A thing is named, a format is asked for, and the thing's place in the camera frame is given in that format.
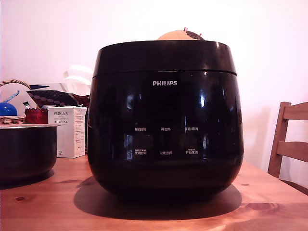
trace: table surface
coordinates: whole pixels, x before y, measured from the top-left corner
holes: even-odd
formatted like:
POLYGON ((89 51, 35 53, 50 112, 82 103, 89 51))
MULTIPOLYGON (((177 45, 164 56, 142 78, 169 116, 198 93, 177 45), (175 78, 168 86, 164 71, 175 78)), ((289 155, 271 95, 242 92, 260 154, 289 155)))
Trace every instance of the table surface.
POLYGON ((207 202, 120 203, 93 178, 86 156, 58 158, 49 178, 0 192, 1 231, 306 231, 308 196, 243 162, 207 202))

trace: rice cooker lid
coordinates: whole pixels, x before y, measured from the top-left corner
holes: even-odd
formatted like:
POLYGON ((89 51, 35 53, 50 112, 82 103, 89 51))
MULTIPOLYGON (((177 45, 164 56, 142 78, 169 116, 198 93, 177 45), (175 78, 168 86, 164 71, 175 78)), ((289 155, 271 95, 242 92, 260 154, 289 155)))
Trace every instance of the rice cooker lid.
POLYGON ((151 71, 220 71, 236 75, 230 48, 205 40, 125 42, 99 50, 94 77, 151 71))

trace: white box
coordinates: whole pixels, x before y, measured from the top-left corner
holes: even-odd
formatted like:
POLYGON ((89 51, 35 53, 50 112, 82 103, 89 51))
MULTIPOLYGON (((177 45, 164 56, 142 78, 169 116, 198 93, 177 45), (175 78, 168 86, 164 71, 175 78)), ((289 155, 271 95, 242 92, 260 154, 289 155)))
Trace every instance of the white box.
POLYGON ((85 155, 86 107, 48 107, 48 123, 57 124, 57 157, 85 155))

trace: chair backrest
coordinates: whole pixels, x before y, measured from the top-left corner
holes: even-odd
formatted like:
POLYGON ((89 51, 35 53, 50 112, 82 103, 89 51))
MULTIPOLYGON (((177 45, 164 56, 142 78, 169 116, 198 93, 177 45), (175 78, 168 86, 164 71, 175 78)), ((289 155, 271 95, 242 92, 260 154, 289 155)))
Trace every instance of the chair backrest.
POLYGON ((280 103, 268 169, 268 173, 277 178, 280 174, 282 156, 308 162, 308 143, 285 142, 289 119, 308 120, 308 102, 292 106, 288 102, 280 103))

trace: black pot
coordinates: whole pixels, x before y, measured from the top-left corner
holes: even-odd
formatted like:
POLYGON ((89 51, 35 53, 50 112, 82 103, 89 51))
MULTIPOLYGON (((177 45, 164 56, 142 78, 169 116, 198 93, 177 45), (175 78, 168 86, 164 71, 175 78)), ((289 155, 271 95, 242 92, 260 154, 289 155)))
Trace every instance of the black pot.
POLYGON ((105 189, 125 198, 209 197, 231 185, 243 153, 228 46, 142 41, 99 51, 88 159, 105 189))
POLYGON ((57 125, 0 126, 0 185, 41 176, 56 159, 57 125))

